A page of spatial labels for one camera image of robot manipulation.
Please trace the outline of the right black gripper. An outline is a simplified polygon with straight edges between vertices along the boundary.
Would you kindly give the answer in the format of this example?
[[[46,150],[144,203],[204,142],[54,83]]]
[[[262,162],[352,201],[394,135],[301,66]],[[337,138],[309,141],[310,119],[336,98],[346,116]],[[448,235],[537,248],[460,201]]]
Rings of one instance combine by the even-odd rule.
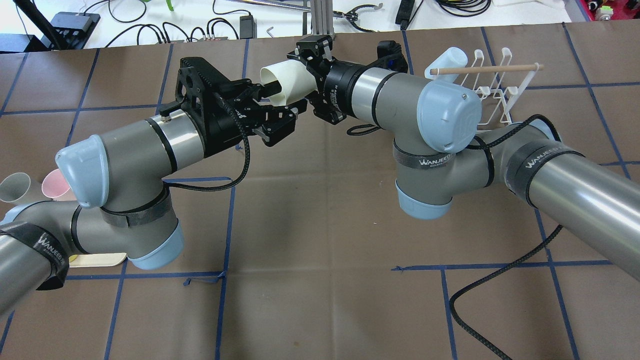
[[[355,82],[366,70],[359,63],[342,61],[332,55],[333,39],[330,35],[308,35],[297,41],[288,59],[304,65],[316,83],[307,96],[316,117],[337,125],[347,116],[354,116],[351,95]],[[307,111],[308,101],[300,99],[287,106],[287,117],[297,118]]]

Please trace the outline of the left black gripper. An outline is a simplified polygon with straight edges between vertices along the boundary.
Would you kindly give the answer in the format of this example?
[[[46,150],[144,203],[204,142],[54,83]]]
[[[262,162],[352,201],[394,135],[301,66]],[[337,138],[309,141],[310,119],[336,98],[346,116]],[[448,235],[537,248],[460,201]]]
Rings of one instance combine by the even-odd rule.
[[[278,80],[266,84],[230,80],[203,57],[183,57],[175,100],[162,105],[158,114],[162,122],[169,123],[174,113],[185,113],[201,140],[204,158],[228,150],[243,135],[253,133],[273,147],[295,131],[298,109],[288,105],[265,109],[258,101],[281,91]]]

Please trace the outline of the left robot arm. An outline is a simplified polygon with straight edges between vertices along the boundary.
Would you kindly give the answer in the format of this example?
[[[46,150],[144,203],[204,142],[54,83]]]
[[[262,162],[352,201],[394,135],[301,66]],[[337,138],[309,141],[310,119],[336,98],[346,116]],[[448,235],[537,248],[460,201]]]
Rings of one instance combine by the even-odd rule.
[[[295,129],[306,100],[259,104],[285,88],[230,80],[201,57],[180,60],[175,100],[158,115],[74,143],[55,162],[76,201],[18,206],[1,223],[1,314],[35,290],[63,287],[71,255],[125,253],[143,270],[164,267],[185,237],[164,178],[242,142],[239,178],[199,191],[236,186],[249,170],[249,136],[274,146]]]

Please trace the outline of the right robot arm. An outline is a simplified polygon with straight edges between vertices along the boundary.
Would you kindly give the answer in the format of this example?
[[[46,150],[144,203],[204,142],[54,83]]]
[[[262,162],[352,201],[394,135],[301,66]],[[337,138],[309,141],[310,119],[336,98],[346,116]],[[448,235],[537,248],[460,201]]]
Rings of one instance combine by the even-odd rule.
[[[639,185],[565,145],[540,114],[478,132],[483,106],[473,89],[408,74],[402,47],[378,44],[370,64],[332,56],[332,37],[307,36],[273,77],[279,102],[307,98],[317,117],[348,116],[393,133],[398,202],[437,219],[453,197],[503,183],[606,259],[639,277]]]

